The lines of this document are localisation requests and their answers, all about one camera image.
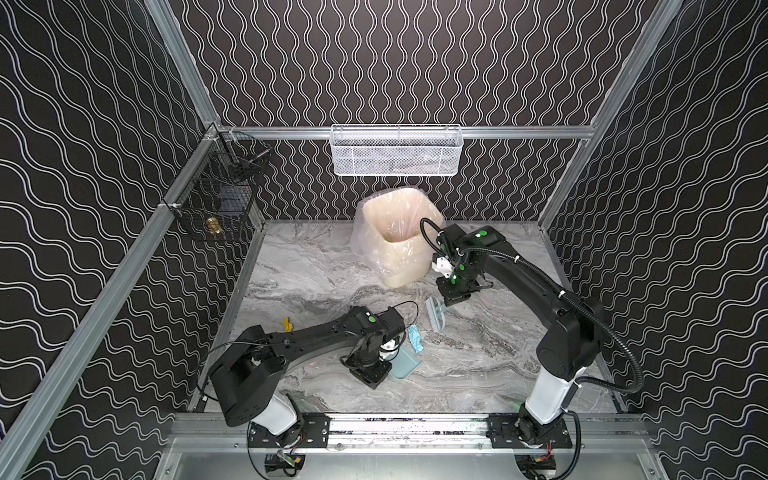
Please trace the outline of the teal hand brush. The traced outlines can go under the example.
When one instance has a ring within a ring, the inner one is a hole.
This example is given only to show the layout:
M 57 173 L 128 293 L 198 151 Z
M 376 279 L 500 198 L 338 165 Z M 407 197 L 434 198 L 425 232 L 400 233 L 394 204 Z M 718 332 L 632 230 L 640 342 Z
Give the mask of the teal hand brush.
M 445 312 L 448 307 L 444 301 L 436 296 L 430 296 L 426 300 L 426 310 L 432 329 L 435 332 L 442 332 L 445 329 Z

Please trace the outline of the teal dustpan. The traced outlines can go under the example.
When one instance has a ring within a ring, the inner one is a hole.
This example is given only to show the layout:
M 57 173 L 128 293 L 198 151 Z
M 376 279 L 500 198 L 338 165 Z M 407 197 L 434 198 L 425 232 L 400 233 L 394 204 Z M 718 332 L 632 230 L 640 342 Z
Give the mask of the teal dustpan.
M 396 380 L 406 379 L 422 364 L 422 360 L 409 345 L 403 345 L 397 352 L 386 354 L 384 360 L 391 364 L 389 376 Z

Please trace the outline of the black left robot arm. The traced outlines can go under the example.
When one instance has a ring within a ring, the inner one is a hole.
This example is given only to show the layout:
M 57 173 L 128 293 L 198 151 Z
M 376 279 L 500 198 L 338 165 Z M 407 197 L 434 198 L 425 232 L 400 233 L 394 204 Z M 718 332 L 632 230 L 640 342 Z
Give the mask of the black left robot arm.
M 374 313 L 354 306 L 332 321 L 291 332 L 267 333 L 257 325 L 226 345 L 210 367 L 208 378 L 227 426 L 254 421 L 280 436 L 302 423 L 295 403 L 277 394 L 285 374 L 344 350 L 341 364 L 375 389 L 392 369 L 392 362 L 382 354 L 395 349 L 385 345 L 401 343 L 405 333 L 405 321 L 394 307 Z

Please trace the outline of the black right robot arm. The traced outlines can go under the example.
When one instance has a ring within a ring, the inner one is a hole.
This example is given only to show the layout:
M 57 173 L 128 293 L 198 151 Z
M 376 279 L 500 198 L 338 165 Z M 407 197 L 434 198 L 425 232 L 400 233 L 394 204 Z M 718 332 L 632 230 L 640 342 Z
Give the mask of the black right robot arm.
M 490 276 L 522 301 L 546 328 L 536 348 L 541 369 L 520 407 L 521 424 L 543 429 L 555 423 L 584 384 L 625 395 L 643 389 L 640 362 L 608 325 L 602 305 L 560 285 L 525 259 L 498 230 L 485 226 L 467 232 L 456 224 L 440 227 L 426 217 L 419 220 L 419 229 L 433 250 L 433 270 L 439 273 L 438 309 L 468 301 L 487 288 L 481 282 Z M 624 354 L 630 366 L 631 379 L 624 385 L 583 373 L 606 339 Z

